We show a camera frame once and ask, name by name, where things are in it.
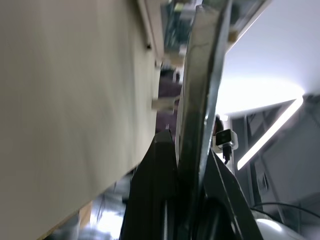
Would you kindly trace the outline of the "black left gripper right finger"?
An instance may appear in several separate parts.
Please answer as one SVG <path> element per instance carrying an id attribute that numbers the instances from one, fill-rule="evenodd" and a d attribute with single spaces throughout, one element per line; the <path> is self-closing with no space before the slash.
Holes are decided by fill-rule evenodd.
<path id="1" fill-rule="evenodd" d="M 203 188 L 203 240 L 263 239 L 238 181 L 212 151 L 207 159 Z"/>

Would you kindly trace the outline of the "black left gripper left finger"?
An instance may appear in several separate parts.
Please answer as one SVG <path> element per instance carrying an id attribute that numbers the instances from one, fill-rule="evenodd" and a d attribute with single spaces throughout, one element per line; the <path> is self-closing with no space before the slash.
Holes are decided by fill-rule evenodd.
<path id="1" fill-rule="evenodd" d="M 175 144 L 171 132 L 157 133 L 133 174 L 121 240 L 173 240 L 178 194 Z"/>

